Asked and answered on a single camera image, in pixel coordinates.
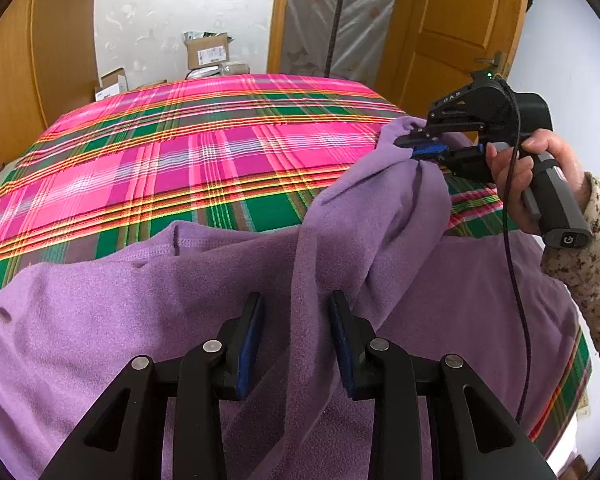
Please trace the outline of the patterned right sleeve forearm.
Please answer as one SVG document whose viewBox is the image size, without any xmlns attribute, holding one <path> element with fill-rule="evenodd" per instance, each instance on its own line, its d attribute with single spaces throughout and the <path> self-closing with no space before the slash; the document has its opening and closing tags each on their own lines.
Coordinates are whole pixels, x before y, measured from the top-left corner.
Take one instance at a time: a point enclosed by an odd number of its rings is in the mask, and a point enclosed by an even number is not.
<svg viewBox="0 0 600 480">
<path fill-rule="evenodd" d="M 585 177 L 591 185 L 591 196 L 584 218 L 590 225 L 592 242 L 579 250 L 545 248 L 542 270 L 567 286 L 600 356 L 600 179 L 589 172 Z"/>
</svg>

